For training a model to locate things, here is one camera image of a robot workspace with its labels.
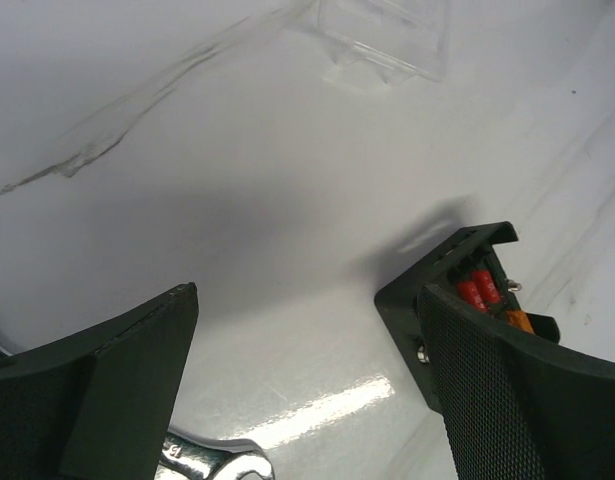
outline gray marble vein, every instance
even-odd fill
[[[0,186],[0,196],[53,173],[70,178],[116,147],[158,103],[175,91],[180,81],[199,67],[208,68],[237,47],[251,46],[261,35],[274,33],[300,17],[313,4],[302,0],[260,18],[246,17],[214,37],[196,45],[169,67],[134,91],[92,113],[61,135],[43,155],[46,166]]]

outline white marble table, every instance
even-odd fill
[[[240,15],[157,3],[73,11],[76,26],[51,32],[51,12],[30,20],[50,7],[1,5],[8,348],[193,281],[177,429],[253,438],[281,480],[452,478],[442,419],[373,296],[456,228],[510,220],[521,241],[498,252],[525,308],[615,361],[615,2],[455,2],[445,81],[396,88],[334,65],[307,18],[189,73],[143,115],[154,80],[133,89]],[[109,125],[130,128],[104,155],[34,179],[70,148],[100,148]]]

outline transparent plastic box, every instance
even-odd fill
[[[367,60],[392,85],[421,75],[441,81],[449,0],[320,0],[318,27],[336,39],[338,64]]]

